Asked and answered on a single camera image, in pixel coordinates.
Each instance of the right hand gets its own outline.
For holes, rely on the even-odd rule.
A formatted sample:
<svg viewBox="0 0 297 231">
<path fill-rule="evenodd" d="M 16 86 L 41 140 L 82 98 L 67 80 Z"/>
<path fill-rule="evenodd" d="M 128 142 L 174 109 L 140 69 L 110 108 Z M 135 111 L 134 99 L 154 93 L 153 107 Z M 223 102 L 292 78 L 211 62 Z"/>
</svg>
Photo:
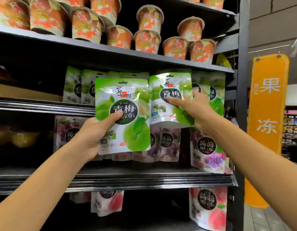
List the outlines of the right hand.
<svg viewBox="0 0 297 231">
<path fill-rule="evenodd" d="M 217 113 L 209 105 L 208 97 L 205 94 L 193 90 L 193 100 L 181 100 L 178 98 L 168 97 L 168 102 L 174 106 L 181 106 L 192 117 L 194 117 L 194 125 L 197 129 L 203 130 L 203 123 L 208 118 L 216 116 Z"/>
</svg>

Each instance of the supermarket aisle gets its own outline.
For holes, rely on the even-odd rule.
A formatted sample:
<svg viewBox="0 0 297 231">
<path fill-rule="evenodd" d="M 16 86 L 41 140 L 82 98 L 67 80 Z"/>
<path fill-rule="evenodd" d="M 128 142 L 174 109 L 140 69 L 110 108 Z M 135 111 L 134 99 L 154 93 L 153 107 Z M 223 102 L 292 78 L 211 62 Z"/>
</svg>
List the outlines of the supermarket aisle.
<svg viewBox="0 0 297 231">
<path fill-rule="evenodd" d="M 244 206 L 244 231 L 291 231 L 272 208 L 263 210 Z"/>
</svg>

